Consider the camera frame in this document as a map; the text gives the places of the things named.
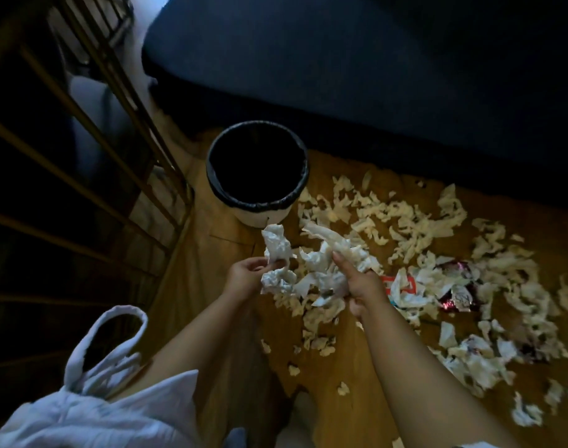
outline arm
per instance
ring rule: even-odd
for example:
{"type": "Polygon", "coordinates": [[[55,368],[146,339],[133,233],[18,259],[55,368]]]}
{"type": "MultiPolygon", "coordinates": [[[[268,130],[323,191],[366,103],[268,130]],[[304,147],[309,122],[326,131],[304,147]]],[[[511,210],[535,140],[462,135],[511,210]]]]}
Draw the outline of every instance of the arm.
{"type": "Polygon", "coordinates": [[[185,371],[197,369],[200,379],[210,375],[208,369],[237,315],[261,288],[261,276],[278,267],[282,267],[279,262],[268,266],[264,257],[235,263],[228,272],[222,295],[161,348],[127,388],[111,401],[130,396],[185,371]]]}
{"type": "Polygon", "coordinates": [[[407,448],[451,448],[486,441],[519,448],[452,373],[429,352],[392,306],[375,272],[360,273],[341,255],[350,310],[362,320],[373,365],[407,448]]]}

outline red wrapper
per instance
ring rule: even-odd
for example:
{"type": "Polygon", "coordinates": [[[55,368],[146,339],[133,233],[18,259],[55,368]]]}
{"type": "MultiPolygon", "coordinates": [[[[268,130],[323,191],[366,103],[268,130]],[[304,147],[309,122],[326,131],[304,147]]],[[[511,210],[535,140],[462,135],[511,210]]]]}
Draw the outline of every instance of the red wrapper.
{"type": "Polygon", "coordinates": [[[468,264],[464,261],[451,261],[442,264],[441,267],[445,272],[457,273],[468,280],[466,285],[453,286],[439,300],[441,309],[448,313],[478,312],[481,309],[481,302],[477,299],[477,283],[468,264]]]}

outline wooden floor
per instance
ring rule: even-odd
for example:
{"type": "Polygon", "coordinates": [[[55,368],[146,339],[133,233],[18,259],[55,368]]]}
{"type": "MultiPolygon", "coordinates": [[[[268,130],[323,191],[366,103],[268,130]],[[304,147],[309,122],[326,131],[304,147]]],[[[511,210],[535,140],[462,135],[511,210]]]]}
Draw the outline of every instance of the wooden floor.
{"type": "MultiPolygon", "coordinates": [[[[145,6],[145,0],[133,1],[135,9],[145,6]]],[[[161,6],[157,0],[151,4],[156,9],[161,6]]],[[[145,22],[153,19],[153,15],[145,12],[139,14],[138,19],[141,18],[143,25],[135,28],[140,34],[133,39],[135,58],[131,64],[135,73],[139,69],[135,78],[141,82],[144,92],[146,80],[140,74],[136,50],[142,41],[145,22]]],[[[155,110],[154,117],[164,131],[176,160],[196,190],[196,202],[190,227],[182,239],[164,286],[149,311],[149,328],[140,345],[145,357],[156,352],[219,296],[230,264],[253,254],[262,254],[264,249],[259,230],[240,224],[210,191],[205,163],[199,157],[203,157],[216,133],[208,133],[201,142],[189,142],[175,133],[161,113],[155,110]]],[[[317,152],[310,153],[310,160],[308,188],[314,195],[332,198],[332,175],[345,174],[358,185],[363,173],[372,169],[371,187],[383,201],[386,201],[385,195],[394,190],[397,192],[396,198],[405,199],[411,204],[418,203],[425,212],[437,213],[436,201],[444,187],[441,182],[425,180],[427,185],[422,189],[416,185],[417,178],[398,175],[390,170],[375,170],[370,165],[317,152]]],[[[268,185],[262,170],[256,172],[258,181],[268,185]]],[[[475,217],[499,220],[506,225],[508,234],[518,233],[526,238],[524,246],[536,252],[534,259],[541,267],[542,284],[551,292],[557,290],[558,275],[566,273],[568,276],[568,211],[461,188],[457,194],[469,218],[454,237],[435,240],[431,247],[433,252],[466,257],[476,235],[470,220],[475,217]]],[[[295,210],[284,221],[284,225],[293,244],[307,244],[308,240],[299,236],[295,210]]],[[[335,225],[335,228],[341,232],[348,230],[348,226],[343,224],[335,225]]],[[[373,254],[377,255],[390,274],[397,269],[397,266],[387,266],[386,262],[393,249],[392,243],[385,247],[370,244],[373,254]]],[[[494,306],[493,316],[501,323],[510,323],[509,309],[500,304],[494,306]]],[[[478,332],[469,315],[460,314],[453,319],[444,315],[442,319],[456,325],[458,338],[478,332]]],[[[558,325],[560,338],[568,347],[568,314],[558,320],[558,325]]],[[[364,334],[354,325],[353,317],[345,311],[340,315],[339,325],[322,328],[324,333],[337,337],[336,352],[327,358],[319,357],[316,351],[303,351],[298,356],[293,354],[293,344],[300,344],[301,341],[301,326],[300,318],[292,319],[286,309],[276,309],[271,296],[258,297],[255,314],[246,316],[233,334],[227,358],[219,366],[210,401],[200,410],[200,429],[206,446],[220,446],[227,429],[237,425],[244,425],[250,430],[253,446],[270,446],[277,428],[277,418],[269,418],[272,415],[270,406],[278,406],[280,410],[284,406],[279,396],[279,382],[288,395],[302,386],[315,398],[319,412],[314,433],[316,446],[391,446],[391,441],[398,437],[398,433],[375,376],[364,334]],[[259,349],[260,338],[265,338],[271,345],[272,353],[267,357],[259,349]],[[299,376],[289,376],[287,365],[290,361],[301,369],[299,376]],[[279,382],[274,381],[272,371],[279,382]],[[346,397],[336,393],[340,381],[346,382],[351,390],[346,397]]],[[[438,334],[436,324],[423,324],[422,339],[426,344],[436,347],[438,334]]],[[[568,361],[556,361],[550,366],[511,364],[510,369],[518,374],[514,387],[499,384],[483,399],[484,405],[523,443],[539,448],[568,447],[568,399],[564,399],[558,416],[546,414],[542,428],[520,428],[510,418],[515,390],[521,392],[525,399],[548,410],[542,399],[546,379],[555,378],[568,387],[568,361]]]]}

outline hand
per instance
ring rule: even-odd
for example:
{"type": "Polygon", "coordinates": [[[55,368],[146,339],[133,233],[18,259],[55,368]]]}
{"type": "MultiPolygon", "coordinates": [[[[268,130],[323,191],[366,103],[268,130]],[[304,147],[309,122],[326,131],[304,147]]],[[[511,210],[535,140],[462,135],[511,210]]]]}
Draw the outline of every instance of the hand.
{"type": "Polygon", "coordinates": [[[261,277],[265,272],[281,269],[284,266],[286,266],[284,260],[268,265],[266,257],[254,257],[238,261],[228,271],[223,294],[232,295],[245,301],[261,290],[261,277]]]}
{"type": "Polygon", "coordinates": [[[350,312],[362,320],[363,316],[372,308],[389,302],[385,294],[385,285],[374,271],[361,273],[336,251],[333,252],[333,262],[348,280],[350,299],[350,312]]]}

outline trash can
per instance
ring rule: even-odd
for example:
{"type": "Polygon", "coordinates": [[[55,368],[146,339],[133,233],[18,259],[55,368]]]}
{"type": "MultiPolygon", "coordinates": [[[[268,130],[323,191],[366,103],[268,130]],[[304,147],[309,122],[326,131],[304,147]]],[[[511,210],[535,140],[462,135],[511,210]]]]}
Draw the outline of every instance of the trash can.
{"type": "Polygon", "coordinates": [[[280,223],[309,178],[307,148],[289,128],[246,121],[224,130],[207,154],[209,185],[242,223],[280,223]]]}

